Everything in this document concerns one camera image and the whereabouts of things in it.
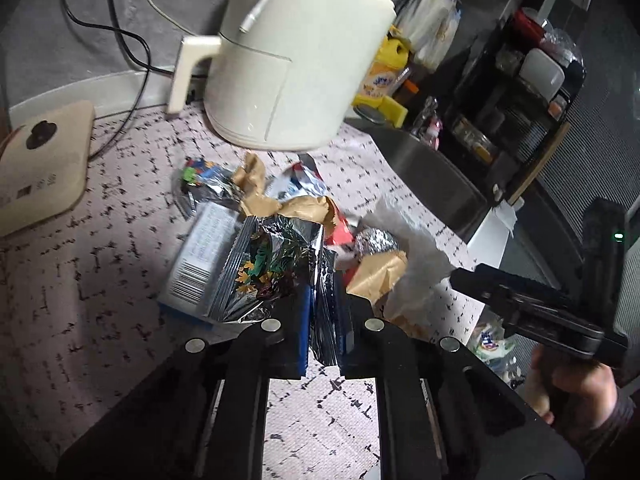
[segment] human hand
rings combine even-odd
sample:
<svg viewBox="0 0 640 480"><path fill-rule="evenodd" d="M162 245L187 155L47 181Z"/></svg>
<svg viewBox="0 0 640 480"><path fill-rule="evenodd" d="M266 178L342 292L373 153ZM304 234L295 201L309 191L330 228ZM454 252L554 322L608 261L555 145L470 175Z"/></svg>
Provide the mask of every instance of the human hand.
<svg viewBox="0 0 640 480"><path fill-rule="evenodd" d="M531 370L520 396L547 424L561 420L562 432L570 439L578 439L603 425L611 416L618 400L618 388L613 371L597 361L572 359L560 361L550 370L550 382L543 380L541 363L549 352L537 346L531 355ZM551 411L549 387L570 394L570 402L562 413Z"/></svg>

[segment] dark sleeve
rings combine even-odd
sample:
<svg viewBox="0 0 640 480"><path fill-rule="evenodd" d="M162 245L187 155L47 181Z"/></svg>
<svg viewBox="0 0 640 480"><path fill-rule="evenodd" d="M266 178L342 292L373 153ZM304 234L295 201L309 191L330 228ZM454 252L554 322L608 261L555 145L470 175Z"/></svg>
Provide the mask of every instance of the dark sleeve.
<svg viewBox="0 0 640 480"><path fill-rule="evenodd" d="M631 398L618 390L618 402L607 421L579 440L571 442L585 463L588 463L598 450L609 448L615 443L628 427L635 409L636 405Z"/></svg>

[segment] metal screw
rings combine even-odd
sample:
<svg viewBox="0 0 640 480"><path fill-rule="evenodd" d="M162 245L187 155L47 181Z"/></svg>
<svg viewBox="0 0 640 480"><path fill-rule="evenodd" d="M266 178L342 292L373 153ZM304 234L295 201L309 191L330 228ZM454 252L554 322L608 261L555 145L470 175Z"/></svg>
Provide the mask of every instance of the metal screw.
<svg viewBox="0 0 640 480"><path fill-rule="evenodd" d="M455 337L443 337L440 340L440 348L447 352L457 352L460 348L460 341Z"/></svg>
<svg viewBox="0 0 640 480"><path fill-rule="evenodd" d="M184 349L190 354L197 354L198 352L202 352L207 344L199 338L189 339L184 344Z"/></svg>
<svg viewBox="0 0 640 480"><path fill-rule="evenodd" d="M377 317L370 317L364 322L364 327L372 332L380 332L385 327L385 322Z"/></svg>
<svg viewBox="0 0 640 480"><path fill-rule="evenodd" d="M277 332L282 326L282 323L280 323L279 320L270 317L269 319L265 319L262 323L260 323L260 326L265 332Z"/></svg>

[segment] white cable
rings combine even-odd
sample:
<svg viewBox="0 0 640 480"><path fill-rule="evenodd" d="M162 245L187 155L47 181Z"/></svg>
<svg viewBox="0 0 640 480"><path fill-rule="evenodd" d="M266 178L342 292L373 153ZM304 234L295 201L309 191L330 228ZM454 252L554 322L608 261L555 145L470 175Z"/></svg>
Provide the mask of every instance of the white cable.
<svg viewBox="0 0 640 480"><path fill-rule="evenodd" d="M269 0L258 0L258 3L252 7L249 13L244 17L244 20L242 20L242 23L240 24L240 32L246 34L251 30L254 26L255 20L258 19L258 16L260 16L268 1Z"/></svg>
<svg viewBox="0 0 640 480"><path fill-rule="evenodd" d="M168 16L167 14L162 12L162 10L159 9L159 7L155 3L153 3L153 0L147 0L147 1L149 2L149 5L153 8L153 10L155 10L155 12L160 14L160 16L162 16L164 19L166 19L169 22L173 23L176 27L178 27L180 30L183 30L187 34L189 34L191 36L197 36L197 34L195 34L194 32L191 32L188 28L183 27L180 23L176 22L171 16Z"/></svg>

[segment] kitchen counter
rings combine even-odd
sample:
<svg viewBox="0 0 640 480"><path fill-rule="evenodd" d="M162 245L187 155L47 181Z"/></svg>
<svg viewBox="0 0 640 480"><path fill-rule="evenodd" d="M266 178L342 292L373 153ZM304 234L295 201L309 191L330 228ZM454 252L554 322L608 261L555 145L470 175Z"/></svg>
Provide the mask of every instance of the kitchen counter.
<svg viewBox="0 0 640 480"><path fill-rule="evenodd" d="M94 148L120 119L95 122ZM186 155L234 166L243 154L211 133L201 104L171 122L161 107L142 110L117 147L90 164L87 192L72 211L3 241L1 400L48 468L176 346L237 334L172 316L156 294L190 228L169 192L172 171ZM453 264L472 268L466 245L419 203L370 137L344 126L312 155L343 209L363 215L383 194L395 196ZM296 157L262 159L268 174L279 174ZM443 312L433 338L466 341L482 305L446 280L432 289ZM345 383L337 367L310 358L305 381L271 383L263 471L357 478L377 461L376 419L372 381Z"/></svg>

